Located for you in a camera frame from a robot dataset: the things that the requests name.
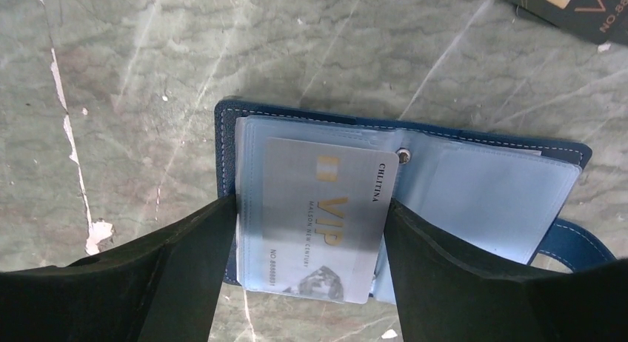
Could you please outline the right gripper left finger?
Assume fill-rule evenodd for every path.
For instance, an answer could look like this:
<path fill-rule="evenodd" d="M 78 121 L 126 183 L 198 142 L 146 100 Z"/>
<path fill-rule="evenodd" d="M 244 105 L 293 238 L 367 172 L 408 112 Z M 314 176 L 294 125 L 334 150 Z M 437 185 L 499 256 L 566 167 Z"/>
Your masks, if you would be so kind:
<path fill-rule="evenodd" d="M 3 341 L 207 341 L 236 228 L 228 195 L 68 266 L 1 274 Z"/>

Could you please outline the blue leather card holder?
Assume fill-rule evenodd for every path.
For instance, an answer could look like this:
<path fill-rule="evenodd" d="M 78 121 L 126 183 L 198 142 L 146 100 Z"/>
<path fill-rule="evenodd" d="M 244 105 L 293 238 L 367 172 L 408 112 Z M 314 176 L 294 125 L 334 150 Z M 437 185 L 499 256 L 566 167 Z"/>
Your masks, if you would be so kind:
<path fill-rule="evenodd" d="M 218 194 L 234 195 L 238 206 L 225 278 L 254 292 L 269 292 L 260 287 L 260 267 L 266 263 L 261 208 L 269 138 L 396 154 L 390 204 L 397 201 L 437 228 L 520 264 L 530 264 L 541 254 L 538 247 L 560 219 L 592 155 L 587 145 L 571 141 L 353 118 L 237 99 L 220 101 L 214 114 Z M 395 302 L 383 234 L 368 298 Z"/>

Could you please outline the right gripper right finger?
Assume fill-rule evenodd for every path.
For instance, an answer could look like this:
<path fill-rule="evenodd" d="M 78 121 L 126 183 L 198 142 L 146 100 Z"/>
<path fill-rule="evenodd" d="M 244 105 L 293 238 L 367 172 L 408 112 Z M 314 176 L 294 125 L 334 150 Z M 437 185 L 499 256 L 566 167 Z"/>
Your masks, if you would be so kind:
<path fill-rule="evenodd" d="M 562 219 L 538 251 L 569 273 L 479 249 L 390 205 L 384 230 L 406 341 L 625 341 L 627 260 Z"/>

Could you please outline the silver VIP card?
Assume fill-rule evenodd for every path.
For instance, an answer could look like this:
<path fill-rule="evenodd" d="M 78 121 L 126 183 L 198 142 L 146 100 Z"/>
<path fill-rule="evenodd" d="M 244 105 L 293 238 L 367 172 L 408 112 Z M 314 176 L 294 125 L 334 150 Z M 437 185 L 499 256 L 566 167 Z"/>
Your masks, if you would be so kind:
<path fill-rule="evenodd" d="M 397 170 L 392 152 L 269 138 L 260 287 L 365 303 Z"/>

